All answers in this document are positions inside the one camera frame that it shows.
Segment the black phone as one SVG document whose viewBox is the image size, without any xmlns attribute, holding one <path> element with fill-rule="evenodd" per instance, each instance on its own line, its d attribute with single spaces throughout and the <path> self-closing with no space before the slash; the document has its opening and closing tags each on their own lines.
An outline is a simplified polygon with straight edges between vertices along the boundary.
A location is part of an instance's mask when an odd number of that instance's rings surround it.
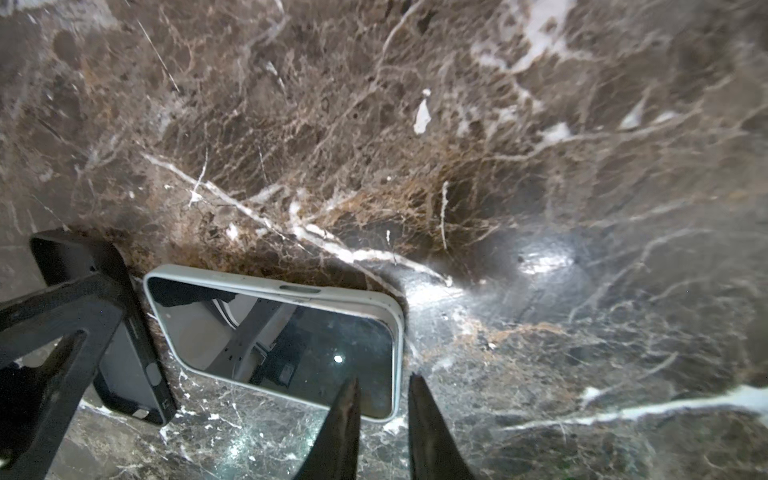
<svg viewBox="0 0 768 480">
<path fill-rule="evenodd" d="M 146 292 L 188 369 L 317 406 L 356 379 L 364 417 L 395 410 L 395 334 L 380 319 L 157 276 Z"/>
</svg>

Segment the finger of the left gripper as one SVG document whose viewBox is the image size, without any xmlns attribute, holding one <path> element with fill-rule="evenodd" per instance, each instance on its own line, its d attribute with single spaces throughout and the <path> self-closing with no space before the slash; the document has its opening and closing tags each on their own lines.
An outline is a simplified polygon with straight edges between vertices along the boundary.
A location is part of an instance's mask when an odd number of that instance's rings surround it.
<svg viewBox="0 0 768 480">
<path fill-rule="evenodd" d="M 46 476 L 127 314 L 103 274 L 1 305 L 1 476 Z"/>
</svg>

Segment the light blue case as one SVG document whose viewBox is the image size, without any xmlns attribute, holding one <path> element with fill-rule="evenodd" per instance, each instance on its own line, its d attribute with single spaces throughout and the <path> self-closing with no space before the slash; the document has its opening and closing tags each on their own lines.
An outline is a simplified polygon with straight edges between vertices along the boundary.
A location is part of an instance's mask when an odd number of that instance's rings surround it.
<svg viewBox="0 0 768 480">
<path fill-rule="evenodd" d="M 189 282 L 196 285 L 202 285 L 202 286 L 221 289 L 221 290 L 231 290 L 231 291 L 240 292 L 240 293 L 250 293 L 250 294 L 255 294 L 257 296 L 263 296 L 265 298 L 271 298 L 271 299 L 277 299 L 277 300 L 294 300 L 299 302 L 302 305 L 315 306 L 317 308 L 328 308 L 328 309 L 338 308 L 338 309 L 350 310 L 355 315 L 370 316 L 372 318 L 380 319 L 384 321 L 392 329 L 392 331 L 395 334 L 395 364 L 396 364 L 395 383 L 394 383 L 395 410 L 390 417 L 384 420 L 371 420 L 364 417 L 362 413 L 361 413 L 361 416 L 365 420 L 368 420 L 370 422 L 376 422 L 376 423 L 386 423 L 392 420 L 396 416 L 399 408 L 400 384 L 401 384 L 402 370 L 403 370 L 404 315 L 398 303 L 390 296 L 379 293 L 379 292 L 371 292 L 371 291 L 365 291 L 365 290 L 300 285 L 300 284 L 287 283 L 287 282 L 260 278 L 260 277 L 244 276 L 244 275 L 216 272 L 211 270 L 204 270 L 204 269 L 198 269 L 198 268 L 192 268 L 192 267 L 186 267 L 186 266 L 180 266 L 180 265 L 165 264 L 150 271 L 148 274 L 145 275 L 143 279 L 144 292 L 155 317 L 156 317 L 155 311 L 152 307 L 152 304 L 150 303 L 150 300 L 148 299 L 147 292 L 146 292 L 146 281 L 148 278 L 154 277 L 154 276 L 173 279 L 173 280 L 181 280 L 184 282 Z M 184 367 L 180 362 L 179 364 L 184 369 L 190 372 L 194 372 L 198 375 L 202 375 L 202 376 L 209 377 L 211 379 L 222 381 L 215 377 L 210 377 L 200 372 L 195 372 L 191 369 L 188 369 Z M 273 395 L 275 397 L 282 398 L 285 400 L 291 400 L 298 403 L 311 405 L 314 407 L 319 407 L 324 409 L 329 408 L 330 405 L 332 404 L 331 403 L 328 406 L 317 406 L 317 405 L 304 403 L 304 402 L 300 402 L 292 399 L 287 399 L 285 397 L 278 396 L 276 394 L 264 393 L 249 385 L 246 385 L 246 386 L 236 385 L 236 386 L 258 391 L 260 393 L 267 394 L 267 395 Z"/>
</svg>

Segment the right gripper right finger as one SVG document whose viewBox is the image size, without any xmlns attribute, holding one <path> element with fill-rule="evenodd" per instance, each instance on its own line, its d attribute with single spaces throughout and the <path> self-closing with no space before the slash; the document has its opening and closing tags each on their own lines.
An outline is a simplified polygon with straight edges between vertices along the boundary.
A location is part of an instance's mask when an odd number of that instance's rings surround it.
<svg viewBox="0 0 768 480">
<path fill-rule="evenodd" d="M 474 479 L 426 380 L 418 374 L 409 380 L 408 440 L 412 479 Z"/>
</svg>

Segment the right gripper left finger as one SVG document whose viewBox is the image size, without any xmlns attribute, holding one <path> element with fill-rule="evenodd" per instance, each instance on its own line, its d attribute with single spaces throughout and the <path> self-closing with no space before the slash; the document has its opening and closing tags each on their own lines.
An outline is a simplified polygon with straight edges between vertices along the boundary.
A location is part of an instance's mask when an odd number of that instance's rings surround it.
<svg viewBox="0 0 768 480">
<path fill-rule="evenodd" d="M 360 439 L 360 387 L 348 379 L 337 394 L 307 458 L 294 476 L 301 479 L 355 479 Z"/>
</svg>

